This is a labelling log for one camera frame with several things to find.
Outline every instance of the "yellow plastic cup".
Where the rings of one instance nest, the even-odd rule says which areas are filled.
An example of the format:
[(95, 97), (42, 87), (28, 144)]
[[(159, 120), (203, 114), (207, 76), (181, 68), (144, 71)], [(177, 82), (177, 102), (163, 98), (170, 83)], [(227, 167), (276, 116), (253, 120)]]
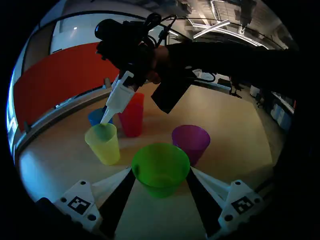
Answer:
[(97, 124), (91, 127), (84, 139), (103, 164), (113, 165), (119, 161), (117, 128), (113, 124)]

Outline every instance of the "plastic cup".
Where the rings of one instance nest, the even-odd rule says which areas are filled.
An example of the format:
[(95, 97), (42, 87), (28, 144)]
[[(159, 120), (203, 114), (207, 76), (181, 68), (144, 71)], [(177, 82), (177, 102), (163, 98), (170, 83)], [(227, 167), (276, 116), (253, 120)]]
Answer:
[(98, 108), (98, 109), (92, 111), (88, 115), (88, 119), (89, 119), (91, 126), (95, 126), (95, 125), (99, 124), (101, 122), (103, 114), (104, 114), (103, 108)]
[(117, 129), (113, 124), (97, 124), (91, 127), (84, 139), (103, 164), (113, 165), (119, 161)]
[(132, 171), (150, 195), (165, 198), (173, 194), (190, 170), (188, 156), (168, 143), (140, 149), (132, 160)]
[(181, 148), (194, 166), (210, 144), (209, 134), (195, 125), (181, 125), (172, 132), (173, 145)]
[(142, 133), (143, 100), (144, 94), (135, 93), (126, 109), (118, 114), (124, 134), (129, 138)]

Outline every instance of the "green plastic cup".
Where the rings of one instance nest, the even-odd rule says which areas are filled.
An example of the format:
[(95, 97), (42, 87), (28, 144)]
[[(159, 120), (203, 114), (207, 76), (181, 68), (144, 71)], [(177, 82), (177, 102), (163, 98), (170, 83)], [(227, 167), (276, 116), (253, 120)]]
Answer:
[(190, 170), (187, 154), (168, 143), (141, 148), (132, 160), (133, 173), (150, 195), (165, 198), (173, 194)]
[(84, 139), (103, 164), (113, 165), (119, 161), (117, 128), (113, 124), (97, 124), (91, 127)]

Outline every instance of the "purple plastic cup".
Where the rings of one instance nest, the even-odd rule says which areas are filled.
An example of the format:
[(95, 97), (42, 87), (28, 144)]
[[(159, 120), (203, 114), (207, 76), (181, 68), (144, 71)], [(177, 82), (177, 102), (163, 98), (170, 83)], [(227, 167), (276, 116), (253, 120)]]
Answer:
[(172, 132), (173, 145), (181, 148), (194, 166), (210, 144), (209, 134), (195, 125), (181, 125)]

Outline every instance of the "person's hand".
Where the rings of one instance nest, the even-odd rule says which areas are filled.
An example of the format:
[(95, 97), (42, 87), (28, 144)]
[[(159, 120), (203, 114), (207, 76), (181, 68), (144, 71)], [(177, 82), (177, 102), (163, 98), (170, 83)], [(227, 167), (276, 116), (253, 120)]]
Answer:
[[(160, 47), (154, 50), (152, 69), (155, 69), (158, 64), (168, 67), (170, 65), (169, 51), (166, 47)], [(154, 70), (149, 71), (146, 75), (146, 78), (149, 82), (153, 82), (154, 84), (159, 84), (161, 82), (161, 78)]]

